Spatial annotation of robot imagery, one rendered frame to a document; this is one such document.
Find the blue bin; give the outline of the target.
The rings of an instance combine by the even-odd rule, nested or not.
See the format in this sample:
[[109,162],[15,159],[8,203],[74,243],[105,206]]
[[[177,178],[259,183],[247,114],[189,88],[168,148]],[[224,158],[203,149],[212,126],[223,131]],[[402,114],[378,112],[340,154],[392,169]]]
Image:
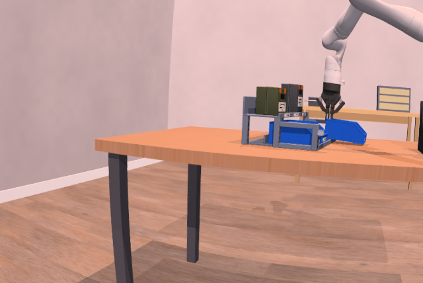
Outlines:
[[357,122],[347,120],[327,118],[325,130],[328,132],[328,139],[332,140],[364,144],[367,137],[367,133]]
[[[291,121],[291,122],[308,122],[308,123],[311,123],[311,124],[319,124],[318,122],[313,122],[313,121],[303,121],[303,120],[285,120],[285,121]],[[319,127],[319,129],[320,130],[324,130],[324,128],[320,125],[320,127]],[[325,134],[323,135],[323,139],[322,139],[322,143],[323,142],[325,142],[325,141],[327,141],[327,138],[328,138],[328,133],[327,133],[327,131],[326,130],[324,130],[324,132],[325,132]]]
[[[273,144],[274,121],[269,122],[268,144]],[[280,142],[311,145],[312,130],[303,128],[281,127]]]

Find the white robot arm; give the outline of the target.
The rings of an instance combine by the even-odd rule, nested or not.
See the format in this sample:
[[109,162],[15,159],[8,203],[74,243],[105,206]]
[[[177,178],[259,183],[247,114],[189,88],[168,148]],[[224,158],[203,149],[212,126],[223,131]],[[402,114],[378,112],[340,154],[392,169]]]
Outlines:
[[410,7],[390,5],[381,0],[349,0],[349,2],[336,24],[322,37],[323,47],[336,51],[334,56],[327,56],[325,59],[323,82],[345,85],[341,80],[341,67],[346,39],[363,13],[378,18],[415,40],[423,42],[423,14],[419,11]]

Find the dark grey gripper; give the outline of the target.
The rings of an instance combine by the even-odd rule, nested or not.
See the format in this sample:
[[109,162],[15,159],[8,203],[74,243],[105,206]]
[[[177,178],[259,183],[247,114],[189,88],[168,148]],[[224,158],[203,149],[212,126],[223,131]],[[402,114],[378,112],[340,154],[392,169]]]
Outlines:
[[[336,83],[323,82],[323,92],[319,98],[316,98],[316,101],[318,102],[321,110],[326,113],[325,121],[327,118],[332,120],[333,114],[337,113],[339,109],[345,105],[345,102],[341,99],[340,96],[340,86],[340,84]],[[322,104],[322,99],[326,104],[326,109]],[[339,106],[334,110],[334,107],[338,101],[340,101]]]

